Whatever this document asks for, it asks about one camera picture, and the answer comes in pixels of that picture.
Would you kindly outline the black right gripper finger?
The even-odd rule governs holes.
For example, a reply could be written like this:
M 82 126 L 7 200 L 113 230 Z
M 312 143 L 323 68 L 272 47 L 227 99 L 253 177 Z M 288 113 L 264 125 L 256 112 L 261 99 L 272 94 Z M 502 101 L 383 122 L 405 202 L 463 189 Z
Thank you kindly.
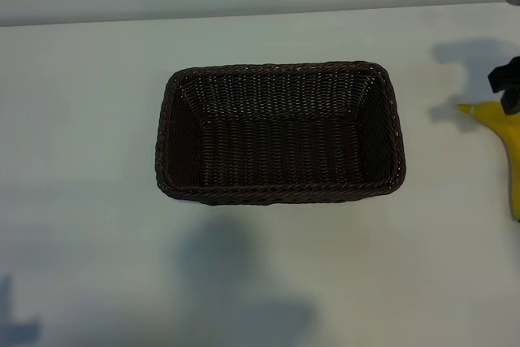
M 515 115 L 520 112 L 519 93 L 503 93 L 500 98 L 502 110 L 506 115 Z
M 489 73 L 487 78 L 493 93 L 519 85 L 519 62 L 520 57 L 514 57 L 507 64 L 496 67 Z

